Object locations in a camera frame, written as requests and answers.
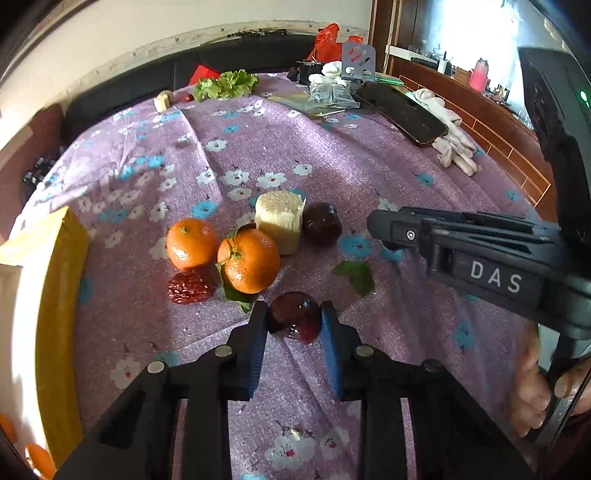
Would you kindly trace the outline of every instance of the black sofa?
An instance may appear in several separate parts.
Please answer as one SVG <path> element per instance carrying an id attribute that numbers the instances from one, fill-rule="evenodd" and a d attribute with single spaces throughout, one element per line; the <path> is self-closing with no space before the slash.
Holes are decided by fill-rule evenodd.
<path id="1" fill-rule="evenodd" d="M 97 122 L 114 113 L 153 98 L 162 90 L 187 86 L 199 65 L 217 72 L 245 69 L 250 73 L 285 72 L 308 56 L 313 35 L 279 31 L 246 35 L 184 50 L 125 72 L 82 93 L 64 115 L 61 138 L 65 146 Z"/>

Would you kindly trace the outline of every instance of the wall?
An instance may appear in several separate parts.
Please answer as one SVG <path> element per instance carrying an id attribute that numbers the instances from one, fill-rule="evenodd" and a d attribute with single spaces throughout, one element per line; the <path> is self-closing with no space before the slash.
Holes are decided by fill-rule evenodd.
<path id="1" fill-rule="evenodd" d="M 44 105 L 94 68 L 183 32 L 257 20 L 369 28 L 371 0 L 99 0 L 45 38 L 0 87 L 0 148 Z"/>

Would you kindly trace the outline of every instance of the wooden cabinet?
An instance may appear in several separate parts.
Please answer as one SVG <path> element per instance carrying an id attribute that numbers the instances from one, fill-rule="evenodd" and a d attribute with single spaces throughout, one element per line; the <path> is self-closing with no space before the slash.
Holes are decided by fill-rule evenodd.
<path id="1" fill-rule="evenodd" d="M 462 117 L 462 128 L 505 170 L 544 220 L 556 221 L 556 188 L 535 133 L 467 85 L 417 63 L 390 56 L 387 73 L 407 88 L 428 88 Z"/>

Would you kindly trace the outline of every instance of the orange fruit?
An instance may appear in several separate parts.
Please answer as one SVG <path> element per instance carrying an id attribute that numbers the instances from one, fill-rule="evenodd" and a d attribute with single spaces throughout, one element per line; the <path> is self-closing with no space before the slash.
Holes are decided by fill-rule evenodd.
<path id="1" fill-rule="evenodd" d="M 234 238 L 225 238 L 217 251 L 217 261 L 224 262 L 225 280 L 242 293 L 265 290 L 281 267 L 275 241 L 254 228 L 241 228 Z"/>
<path id="2" fill-rule="evenodd" d="M 214 226 L 198 218 L 178 221 L 166 237 L 168 256 L 180 270 L 214 261 L 219 243 L 220 238 Z"/>
<path id="3" fill-rule="evenodd" d="M 49 452 L 36 443 L 25 445 L 25 457 L 31 468 L 37 469 L 42 480 L 51 480 L 56 474 L 56 466 L 51 460 Z"/>
<path id="4" fill-rule="evenodd" d="M 0 427 L 2 427 L 4 433 L 6 433 L 8 440 L 12 443 L 17 442 L 17 431 L 14 429 L 14 425 L 8 420 L 8 417 L 2 413 L 0 413 Z"/>

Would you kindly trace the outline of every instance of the finger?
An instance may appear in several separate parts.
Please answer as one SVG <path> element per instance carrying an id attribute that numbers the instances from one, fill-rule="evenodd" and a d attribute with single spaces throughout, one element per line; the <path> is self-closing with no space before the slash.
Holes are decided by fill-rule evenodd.
<path id="1" fill-rule="evenodd" d="M 521 353 L 518 359 L 518 372 L 527 372 L 537 367 L 540 360 L 540 338 L 537 328 L 530 322 L 521 336 Z"/>
<path id="2" fill-rule="evenodd" d="M 511 405 L 511 425 L 521 437 L 527 435 L 530 429 L 538 429 L 544 423 L 544 415 L 532 408 L 524 400 L 515 397 Z"/>
<path id="3" fill-rule="evenodd" d="M 554 394 L 559 398 L 574 397 L 583 383 L 585 375 L 587 375 L 587 372 L 589 371 L 589 367 L 591 367 L 591 359 L 585 360 L 566 372 L 556 382 L 556 385 L 554 386 Z M 587 395 L 590 394 L 589 387 L 587 387 L 583 396 L 587 397 Z"/>
<path id="4" fill-rule="evenodd" d="M 521 377 L 515 385 L 515 393 L 538 412 L 543 412 L 552 398 L 550 387 L 536 369 L 530 370 L 528 375 Z"/>

